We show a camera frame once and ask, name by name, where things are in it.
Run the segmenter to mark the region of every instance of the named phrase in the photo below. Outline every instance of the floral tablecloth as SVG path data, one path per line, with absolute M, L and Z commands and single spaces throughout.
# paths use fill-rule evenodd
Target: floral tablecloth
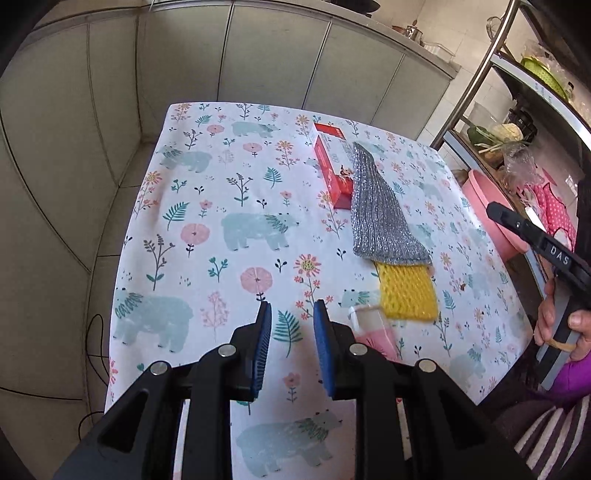
M 431 252 L 441 315 L 392 321 L 399 361 L 435 360 L 479 402 L 531 338 L 491 239 L 436 151 L 296 109 L 172 105 L 121 253 L 106 406 L 150 363 L 194 362 L 227 342 L 268 300 L 263 389 L 254 403 L 231 406 L 241 480 L 353 476 L 354 404 L 332 402 L 319 382 L 311 306 L 324 299 L 330 318 L 347 324 L 349 307 L 375 298 L 379 280 L 374 265 L 353 254 L 350 212 L 332 209 L 313 152 L 314 121 L 371 151 Z

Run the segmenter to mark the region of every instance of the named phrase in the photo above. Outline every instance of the cardboard box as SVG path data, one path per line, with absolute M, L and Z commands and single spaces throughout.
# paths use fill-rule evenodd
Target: cardboard box
M 314 124 L 318 138 L 314 152 L 334 208 L 351 209 L 353 150 L 340 128 Z

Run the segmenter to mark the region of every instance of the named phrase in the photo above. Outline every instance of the metal screw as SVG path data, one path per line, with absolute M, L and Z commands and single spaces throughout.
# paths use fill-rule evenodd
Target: metal screw
M 217 352 L 220 356 L 232 356 L 236 353 L 236 347 L 227 343 L 218 348 Z
M 349 347 L 349 352 L 353 355 L 365 355 L 368 352 L 368 348 L 362 343 L 354 343 Z
M 437 365 L 435 365 L 435 362 L 429 359 L 421 360 L 418 363 L 418 367 L 426 374 L 432 374 L 437 369 Z
M 168 365 L 165 362 L 156 362 L 150 366 L 150 373 L 153 375 L 162 375 L 168 370 Z

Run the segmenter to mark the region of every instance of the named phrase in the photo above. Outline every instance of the gray scrubbing cloth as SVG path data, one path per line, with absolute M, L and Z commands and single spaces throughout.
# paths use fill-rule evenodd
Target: gray scrubbing cloth
M 408 230 L 396 195 L 374 158 L 353 143 L 351 227 L 355 255 L 389 265 L 431 264 L 429 253 Z

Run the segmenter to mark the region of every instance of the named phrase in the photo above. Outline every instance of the yellow mesh sponge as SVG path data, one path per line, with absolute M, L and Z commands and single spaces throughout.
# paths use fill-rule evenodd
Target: yellow mesh sponge
M 437 318 L 437 297 L 426 265 L 375 264 L 386 317 L 425 321 Z

